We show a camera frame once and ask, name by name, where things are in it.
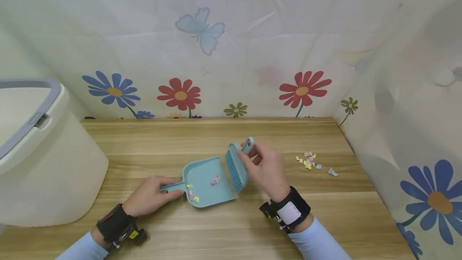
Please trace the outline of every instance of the left hand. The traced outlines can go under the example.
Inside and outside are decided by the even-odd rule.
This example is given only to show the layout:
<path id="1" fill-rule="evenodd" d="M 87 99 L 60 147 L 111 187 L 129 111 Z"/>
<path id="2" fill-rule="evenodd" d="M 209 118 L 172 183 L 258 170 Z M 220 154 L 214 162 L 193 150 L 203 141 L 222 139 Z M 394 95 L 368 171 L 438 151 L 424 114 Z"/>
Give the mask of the left hand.
<path id="1" fill-rule="evenodd" d="M 175 190 L 169 193 L 160 191 L 160 187 L 175 184 L 181 180 L 181 178 L 151 176 L 136 188 L 133 194 L 122 204 L 122 208 L 127 215 L 132 217 L 149 215 L 167 202 L 183 196 L 183 190 Z"/>

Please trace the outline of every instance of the table surface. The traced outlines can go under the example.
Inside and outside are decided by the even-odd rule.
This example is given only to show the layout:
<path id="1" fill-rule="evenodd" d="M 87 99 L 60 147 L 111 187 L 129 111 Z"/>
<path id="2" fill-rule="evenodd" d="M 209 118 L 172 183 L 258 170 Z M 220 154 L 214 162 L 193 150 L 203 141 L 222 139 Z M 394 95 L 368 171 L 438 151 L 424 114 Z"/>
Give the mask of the table surface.
<path id="1" fill-rule="evenodd" d="M 150 175 L 180 176 L 192 161 L 224 154 L 230 142 L 253 136 L 279 149 L 289 183 L 312 207 L 353 259 L 414 259 L 392 218 L 332 118 L 221 118 L 85 120 L 85 129 L 109 158 L 109 169 L 90 211 L 54 227 L 7 227 L 0 259 L 54 259 L 88 232 Z M 295 160 L 317 154 L 322 169 Z M 327 173 L 333 168 L 338 177 Z M 258 210 L 267 196 L 251 181 L 240 198 L 204 209 L 183 197 L 139 219 L 150 235 L 124 243 L 109 259 L 301 259 L 288 236 Z"/>

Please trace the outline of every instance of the gray lid rim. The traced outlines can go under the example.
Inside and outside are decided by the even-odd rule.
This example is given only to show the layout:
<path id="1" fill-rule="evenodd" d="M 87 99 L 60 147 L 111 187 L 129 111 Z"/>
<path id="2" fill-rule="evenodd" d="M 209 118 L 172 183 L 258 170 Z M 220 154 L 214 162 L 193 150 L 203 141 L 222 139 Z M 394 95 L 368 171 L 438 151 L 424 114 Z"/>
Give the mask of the gray lid rim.
<path id="1" fill-rule="evenodd" d="M 3 159 L 17 144 L 24 138 L 31 129 L 34 128 L 37 121 L 46 114 L 55 99 L 61 93 L 61 84 L 52 78 L 21 78 L 21 79 L 4 79 L 0 80 L 0 89 L 12 89 L 15 87 L 45 87 L 50 92 L 45 100 L 40 104 L 37 110 L 30 118 L 9 138 L 5 144 L 0 146 L 0 160 Z"/>

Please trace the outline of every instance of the white trash can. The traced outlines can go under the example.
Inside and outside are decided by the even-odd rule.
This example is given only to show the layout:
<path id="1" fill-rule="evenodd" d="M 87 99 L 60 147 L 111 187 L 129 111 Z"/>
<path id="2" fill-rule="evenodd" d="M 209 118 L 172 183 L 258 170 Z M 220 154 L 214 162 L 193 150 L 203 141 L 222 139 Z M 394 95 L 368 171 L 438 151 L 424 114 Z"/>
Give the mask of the white trash can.
<path id="1" fill-rule="evenodd" d="M 108 160 L 68 103 L 55 80 L 0 80 L 0 223 L 70 223 L 93 205 Z"/>

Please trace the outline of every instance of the orange flower center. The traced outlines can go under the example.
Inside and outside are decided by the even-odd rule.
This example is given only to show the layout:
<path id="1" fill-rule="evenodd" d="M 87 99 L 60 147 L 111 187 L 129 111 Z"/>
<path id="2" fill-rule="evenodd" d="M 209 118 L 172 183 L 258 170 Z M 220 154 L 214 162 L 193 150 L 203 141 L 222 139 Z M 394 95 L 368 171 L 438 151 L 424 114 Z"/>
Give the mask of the orange flower center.
<path id="1" fill-rule="evenodd" d="M 299 87 L 296 91 L 295 94 L 298 96 L 306 95 L 308 93 L 309 89 L 307 87 Z"/>
<path id="2" fill-rule="evenodd" d="M 122 95 L 124 95 L 124 93 L 122 93 L 122 90 L 120 89 L 116 89 L 115 87 L 110 87 L 106 90 L 111 96 L 115 96 L 115 97 L 120 97 Z"/>
<path id="3" fill-rule="evenodd" d="M 428 196 L 427 203 L 441 214 L 451 214 L 452 203 L 440 192 L 433 192 Z"/>
<path id="4" fill-rule="evenodd" d="M 188 97 L 185 92 L 179 91 L 176 94 L 174 94 L 174 98 L 176 98 L 179 101 L 184 101 Z"/>

